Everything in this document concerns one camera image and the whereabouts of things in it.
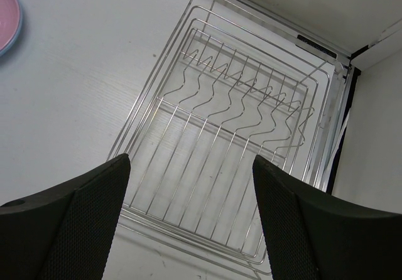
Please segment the blue plate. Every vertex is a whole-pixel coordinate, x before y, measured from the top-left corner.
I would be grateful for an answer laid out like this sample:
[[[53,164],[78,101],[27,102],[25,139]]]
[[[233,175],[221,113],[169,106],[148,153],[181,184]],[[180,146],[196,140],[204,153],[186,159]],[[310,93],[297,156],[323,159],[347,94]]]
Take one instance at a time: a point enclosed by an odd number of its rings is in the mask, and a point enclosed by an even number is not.
[[[18,38],[19,38],[19,36],[21,34],[21,31],[22,31],[23,18],[24,18],[23,17],[23,10],[20,9],[17,30],[16,30],[15,34],[13,35],[13,37],[11,38],[11,40],[7,43],[7,45],[1,48],[1,51],[0,51],[1,56],[5,55],[13,47],[13,45],[17,42],[17,40],[18,40]]]

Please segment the pink plate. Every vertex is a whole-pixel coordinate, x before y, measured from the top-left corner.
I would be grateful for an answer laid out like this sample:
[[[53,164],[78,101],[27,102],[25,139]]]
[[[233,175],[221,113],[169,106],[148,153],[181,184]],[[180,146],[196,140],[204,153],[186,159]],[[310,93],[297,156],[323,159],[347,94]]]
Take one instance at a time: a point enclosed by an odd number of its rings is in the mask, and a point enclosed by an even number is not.
[[[7,45],[17,30],[20,9],[19,0],[1,0],[1,48]]]

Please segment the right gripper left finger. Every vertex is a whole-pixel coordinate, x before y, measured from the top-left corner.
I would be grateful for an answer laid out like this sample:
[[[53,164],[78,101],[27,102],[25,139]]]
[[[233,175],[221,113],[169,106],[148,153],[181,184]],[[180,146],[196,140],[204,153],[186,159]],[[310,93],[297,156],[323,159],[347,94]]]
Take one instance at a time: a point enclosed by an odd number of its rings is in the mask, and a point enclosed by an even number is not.
[[[1,279],[102,279],[130,160],[1,205]]]

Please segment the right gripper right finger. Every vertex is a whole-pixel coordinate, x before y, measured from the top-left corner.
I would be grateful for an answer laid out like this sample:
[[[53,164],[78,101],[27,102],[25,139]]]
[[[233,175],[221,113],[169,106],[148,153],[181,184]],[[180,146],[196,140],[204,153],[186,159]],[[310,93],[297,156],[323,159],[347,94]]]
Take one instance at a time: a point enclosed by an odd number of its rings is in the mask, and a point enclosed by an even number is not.
[[[401,215],[316,189],[262,156],[253,182],[274,279],[400,279]]]

